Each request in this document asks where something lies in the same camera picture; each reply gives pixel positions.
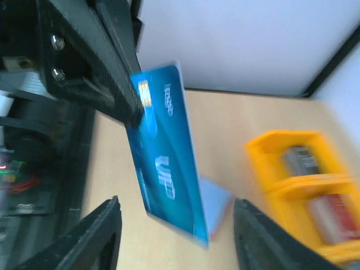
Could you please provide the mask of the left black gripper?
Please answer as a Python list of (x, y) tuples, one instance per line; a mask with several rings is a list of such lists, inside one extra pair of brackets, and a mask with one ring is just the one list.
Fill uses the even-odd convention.
[(143, 106), (130, 75), (140, 1), (2, 1), (1, 69), (40, 72), (51, 95), (136, 127)]

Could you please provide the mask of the blue VIP card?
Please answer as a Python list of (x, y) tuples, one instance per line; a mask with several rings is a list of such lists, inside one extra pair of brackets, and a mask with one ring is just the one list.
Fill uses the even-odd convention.
[(181, 66), (169, 62), (130, 79), (144, 108), (139, 127), (126, 132), (145, 210), (207, 247)]

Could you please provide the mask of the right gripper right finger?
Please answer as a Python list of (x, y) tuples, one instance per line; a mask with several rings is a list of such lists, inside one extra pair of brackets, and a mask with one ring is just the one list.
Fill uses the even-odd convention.
[(235, 199), (233, 221), (240, 269), (339, 269), (294, 239), (248, 200)]

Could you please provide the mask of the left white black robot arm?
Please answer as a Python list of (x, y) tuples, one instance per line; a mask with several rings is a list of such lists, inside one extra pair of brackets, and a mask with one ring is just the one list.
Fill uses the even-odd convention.
[(1, 2), (1, 268), (115, 269), (117, 197), (81, 217), (95, 113), (139, 125), (140, 1)]

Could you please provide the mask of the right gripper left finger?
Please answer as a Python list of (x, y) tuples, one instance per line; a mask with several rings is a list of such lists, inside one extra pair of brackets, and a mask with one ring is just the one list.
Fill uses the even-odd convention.
[(117, 196), (105, 200), (68, 233), (17, 269), (116, 269), (122, 235)]

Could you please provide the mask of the pink card holder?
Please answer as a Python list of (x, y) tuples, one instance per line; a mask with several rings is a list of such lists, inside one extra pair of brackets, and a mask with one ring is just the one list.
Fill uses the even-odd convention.
[(213, 238), (233, 200), (233, 193), (204, 177), (199, 178), (199, 184), (209, 235)]

